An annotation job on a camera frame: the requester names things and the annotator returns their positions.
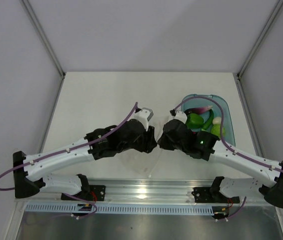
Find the clear zip top bag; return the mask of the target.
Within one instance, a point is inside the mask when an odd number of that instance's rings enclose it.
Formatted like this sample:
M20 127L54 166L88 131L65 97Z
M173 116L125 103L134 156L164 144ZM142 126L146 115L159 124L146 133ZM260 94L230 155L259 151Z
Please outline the clear zip top bag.
M154 139L159 140L163 133L164 124L170 120L170 116L155 116L150 125L154 126ZM120 162L132 173L140 178L150 178L156 167L162 149L157 145L151 153L128 150L121 154Z

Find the purple white eggplant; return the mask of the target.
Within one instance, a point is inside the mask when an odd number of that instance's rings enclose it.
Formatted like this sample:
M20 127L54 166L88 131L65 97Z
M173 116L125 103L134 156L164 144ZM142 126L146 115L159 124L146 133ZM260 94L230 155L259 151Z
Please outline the purple white eggplant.
M184 111L184 113L186 115L189 114L197 114L197 115L201 115L204 114L206 112L208 112L209 110L211 110L213 108L212 105L208 105L208 106L202 106L202 107L194 107L194 108L188 108Z

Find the dark green cucumber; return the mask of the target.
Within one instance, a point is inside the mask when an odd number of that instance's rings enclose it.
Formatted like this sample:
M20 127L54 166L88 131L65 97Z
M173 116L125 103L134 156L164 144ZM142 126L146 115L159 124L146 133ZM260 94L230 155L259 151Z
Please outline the dark green cucumber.
M201 127L202 131L207 131L209 129L209 127L213 124L213 120L214 120L214 111L212 109L209 110L209 117L206 120L206 122L203 124L203 126Z

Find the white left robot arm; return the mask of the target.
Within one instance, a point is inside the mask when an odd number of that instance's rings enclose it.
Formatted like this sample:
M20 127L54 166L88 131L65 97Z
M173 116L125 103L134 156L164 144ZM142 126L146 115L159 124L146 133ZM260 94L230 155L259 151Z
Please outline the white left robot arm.
M140 121L131 119L121 127L98 128L66 148L41 157L15 152L12 156L14 195L24 199L38 193L60 193L62 200L92 200L97 191L85 175L54 172L74 164L111 158L127 150L149 154L156 146L155 127L145 128Z

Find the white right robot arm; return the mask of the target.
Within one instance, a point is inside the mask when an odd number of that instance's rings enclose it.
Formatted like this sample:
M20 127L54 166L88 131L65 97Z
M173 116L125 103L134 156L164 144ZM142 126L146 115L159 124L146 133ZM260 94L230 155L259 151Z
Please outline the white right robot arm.
M163 126L158 144L164 150L180 150L193 159L223 164L248 175L237 179L217 176L207 196L195 188L193 195L197 203L226 203L229 199L238 203L240 197L252 197L263 198L283 209L283 160L241 153L210 132L193 133L177 119Z

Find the green bell pepper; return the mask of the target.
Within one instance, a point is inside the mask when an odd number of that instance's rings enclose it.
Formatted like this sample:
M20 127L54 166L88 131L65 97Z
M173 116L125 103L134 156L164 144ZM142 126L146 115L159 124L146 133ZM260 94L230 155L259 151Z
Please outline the green bell pepper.
M204 119L202 116L196 113L190 113L187 116L186 126L189 129L199 129L204 125Z

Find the light green round squash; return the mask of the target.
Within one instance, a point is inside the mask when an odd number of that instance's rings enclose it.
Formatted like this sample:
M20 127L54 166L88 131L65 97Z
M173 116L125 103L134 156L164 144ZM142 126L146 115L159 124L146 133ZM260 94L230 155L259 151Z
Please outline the light green round squash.
M221 136L226 135L226 129L221 127L221 124L214 124L211 127L210 133L221 138Z

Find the white garlic bulb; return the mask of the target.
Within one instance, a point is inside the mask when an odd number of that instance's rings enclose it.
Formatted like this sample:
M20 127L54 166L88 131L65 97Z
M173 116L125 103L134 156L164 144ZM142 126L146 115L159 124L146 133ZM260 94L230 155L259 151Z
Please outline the white garlic bulb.
M212 120L213 125L220 125L221 122L222 122L222 118L220 116L217 116Z

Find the teal plastic tray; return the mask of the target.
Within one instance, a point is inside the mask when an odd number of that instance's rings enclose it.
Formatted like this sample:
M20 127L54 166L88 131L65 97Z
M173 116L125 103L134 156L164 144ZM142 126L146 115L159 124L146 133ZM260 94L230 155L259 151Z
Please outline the teal plastic tray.
M214 117L221 117L221 111L220 108L216 105L218 103L220 107L223 110L223 137L226 142L229 143L229 145L236 146L236 140L235 140L235 134L233 129L233 123L232 118L230 114L230 109L228 103L220 96L218 95L201 95L201 97L210 98L211 100L207 100L205 98L193 98L188 100L187 102L184 102L180 109L184 112L187 109L192 108L201 108L206 106L212 106L212 111L214 114Z

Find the aluminium mounting rail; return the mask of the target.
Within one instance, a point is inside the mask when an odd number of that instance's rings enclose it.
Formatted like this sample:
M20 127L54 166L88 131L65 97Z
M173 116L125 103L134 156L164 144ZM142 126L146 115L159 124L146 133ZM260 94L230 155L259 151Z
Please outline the aluminium mounting rail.
M227 198L244 197L256 193L261 184L254 178L230 179L216 177L213 181L204 180L93 180L90 182L85 175L73 176L48 174L36 181L26 177L14 179L14 195L17 199L31 198L39 193L59 195L62 201L83 201L74 197L90 185L106 186L104 202L143 202L146 203L189 203L195 202L191 194L194 187L211 187L219 190L225 187L231 190Z

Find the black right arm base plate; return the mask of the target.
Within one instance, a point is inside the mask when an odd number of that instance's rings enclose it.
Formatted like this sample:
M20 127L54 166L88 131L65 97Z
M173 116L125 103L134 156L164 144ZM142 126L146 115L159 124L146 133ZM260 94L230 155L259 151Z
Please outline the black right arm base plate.
M238 196L229 198L224 196L219 190L212 187L194 187L191 194L196 203L212 203L212 204L239 204L240 198Z

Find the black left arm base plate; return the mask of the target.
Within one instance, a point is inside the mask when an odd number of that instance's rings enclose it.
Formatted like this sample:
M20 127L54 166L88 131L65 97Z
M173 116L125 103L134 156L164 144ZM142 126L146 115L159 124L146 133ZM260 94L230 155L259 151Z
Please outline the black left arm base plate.
M105 195L105 185L90 185L89 188L81 190L73 196L86 201L103 202L105 200Z

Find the left aluminium frame post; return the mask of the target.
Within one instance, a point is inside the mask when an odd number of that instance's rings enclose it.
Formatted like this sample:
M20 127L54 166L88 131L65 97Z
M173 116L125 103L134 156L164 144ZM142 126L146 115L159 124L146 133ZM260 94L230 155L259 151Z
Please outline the left aluminium frame post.
M21 6L23 7L33 29L35 30L41 44L43 45L48 57L50 58L53 66L55 67L58 75L63 79L66 75L65 71L62 68L62 65L45 33L45 30L37 17L37 14L34 11L34 8L29 0L20 0Z

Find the aluminium frame post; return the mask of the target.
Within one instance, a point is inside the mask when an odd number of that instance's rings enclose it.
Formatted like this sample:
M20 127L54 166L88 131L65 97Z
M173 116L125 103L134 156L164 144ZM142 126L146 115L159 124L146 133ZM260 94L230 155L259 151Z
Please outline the aluminium frame post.
M236 75L239 81L242 80L244 73L247 71L247 69L251 65L255 56L259 52L263 43L265 42L267 36L271 32L272 28L275 26L275 23L277 19L279 18L279 16L281 15L282 11L283 11L283 0L277 0L269 16L267 17L266 22L264 23L261 31L259 32L256 40L254 41L247 57L245 58L243 64L241 65Z
M45 33L45 30L37 17L37 14L34 11L34 8L29 0L20 0L21 6L23 7L33 29L35 30L41 44L43 45L48 57L50 58L53 66L55 67L58 75L63 79L66 75L65 71L62 68L62 65Z

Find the right aluminium frame post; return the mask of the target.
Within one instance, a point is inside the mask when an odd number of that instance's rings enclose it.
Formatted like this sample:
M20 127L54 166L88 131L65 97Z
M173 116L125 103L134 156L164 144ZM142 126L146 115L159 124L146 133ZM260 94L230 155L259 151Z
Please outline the right aluminium frame post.
M272 28L275 26L275 23L277 19L279 18L279 16L281 15L282 11L283 11L283 0L277 0L269 16L267 17L266 22L264 23L261 31L259 32L256 40L254 41L247 57L245 58L243 64L241 65L236 75L239 81L242 80L244 73L247 71L247 69L251 65L255 56L259 52L263 43L265 42L267 36L271 32Z

